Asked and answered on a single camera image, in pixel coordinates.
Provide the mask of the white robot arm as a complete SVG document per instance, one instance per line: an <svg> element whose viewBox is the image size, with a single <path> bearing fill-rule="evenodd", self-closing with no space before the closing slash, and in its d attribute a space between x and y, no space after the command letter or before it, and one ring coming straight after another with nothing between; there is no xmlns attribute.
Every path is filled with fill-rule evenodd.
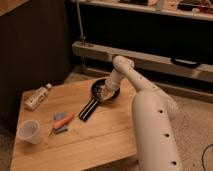
<svg viewBox="0 0 213 171"><path fill-rule="evenodd" d="M124 56L113 58L113 70L105 81L101 98L108 100L127 78L135 88L131 110L141 171L183 171L170 120L178 113L175 100L134 69Z"/></svg>

